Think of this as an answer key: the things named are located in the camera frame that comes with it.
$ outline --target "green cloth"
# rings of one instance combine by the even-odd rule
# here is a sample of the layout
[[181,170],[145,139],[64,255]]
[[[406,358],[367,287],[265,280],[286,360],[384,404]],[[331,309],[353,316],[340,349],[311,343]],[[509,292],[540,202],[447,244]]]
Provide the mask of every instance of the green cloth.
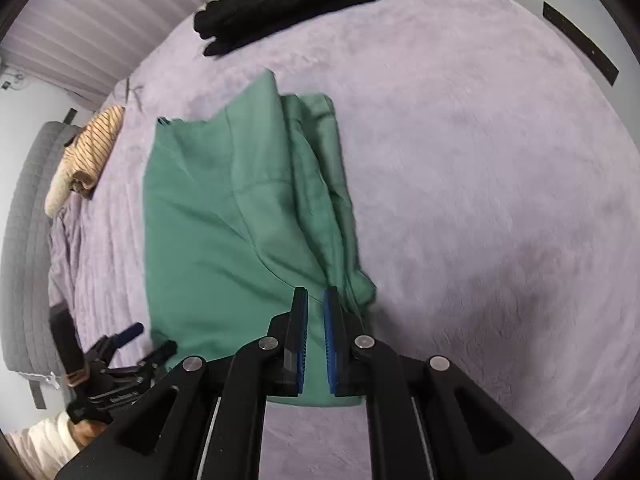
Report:
[[175,365],[234,354],[309,294],[306,406],[331,396],[322,295],[363,314],[375,288],[358,266],[331,100],[278,95],[265,72],[210,121],[163,121],[144,179],[146,294],[155,340]]

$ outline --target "striped cloth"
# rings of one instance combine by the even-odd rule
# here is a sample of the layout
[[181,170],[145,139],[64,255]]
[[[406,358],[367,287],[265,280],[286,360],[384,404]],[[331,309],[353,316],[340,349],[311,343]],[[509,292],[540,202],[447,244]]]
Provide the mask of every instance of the striped cloth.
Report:
[[122,106],[112,106],[96,114],[71,145],[65,148],[63,163],[70,168],[71,189],[88,197],[98,184],[118,137],[124,118]]

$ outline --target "white wall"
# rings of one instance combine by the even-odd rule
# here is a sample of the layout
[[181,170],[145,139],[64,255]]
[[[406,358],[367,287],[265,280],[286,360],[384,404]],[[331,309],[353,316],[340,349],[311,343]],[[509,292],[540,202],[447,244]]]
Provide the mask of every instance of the white wall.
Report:
[[[0,84],[12,77],[0,76]],[[77,106],[65,91],[28,76],[23,90],[0,89],[0,250],[6,216],[22,164],[40,127],[46,121],[63,121],[69,108],[78,110],[74,124],[84,125],[91,112]],[[64,408],[62,394],[43,386],[48,410],[36,410],[28,382],[4,366],[0,350],[0,428],[15,431]]]
[[[578,54],[640,149],[640,64],[613,18],[599,0],[515,0],[539,16]],[[620,70],[611,86],[595,65],[553,25],[542,18],[543,1],[562,12],[600,47]]]

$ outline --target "metal screw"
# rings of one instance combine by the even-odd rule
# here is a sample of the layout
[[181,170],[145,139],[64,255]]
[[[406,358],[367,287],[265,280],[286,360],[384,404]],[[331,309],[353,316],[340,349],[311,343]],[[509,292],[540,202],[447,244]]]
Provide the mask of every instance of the metal screw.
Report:
[[202,359],[200,359],[199,357],[187,357],[182,362],[182,368],[184,368],[188,372],[194,372],[196,370],[200,370],[201,366],[202,366]]
[[373,339],[370,335],[359,335],[354,343],[356,343],[356,346],[358,348],[371,348],[373,345],[376,344],[376,340]]
[[263,350],[273,350],[278,346],[278,340],[274,337],[268,335],[267,337],[263,337],[258,341],[258,346]]
[[449,360],[446,357],[442,357],[441,355],[436,355],[429,359],[429,366],[439,372],[449,370],[449,365]]

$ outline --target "gray headboard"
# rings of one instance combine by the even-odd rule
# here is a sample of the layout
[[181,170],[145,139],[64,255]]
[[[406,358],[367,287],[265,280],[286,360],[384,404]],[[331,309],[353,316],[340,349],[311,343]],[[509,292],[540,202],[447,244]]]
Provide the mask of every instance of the gray headboard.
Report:
[[59,376],[49,332],[49,229],[44,199],[64,143],[79,128],[44,124],[24,162],[6,222],[0,262],[0,340],[9,370]]

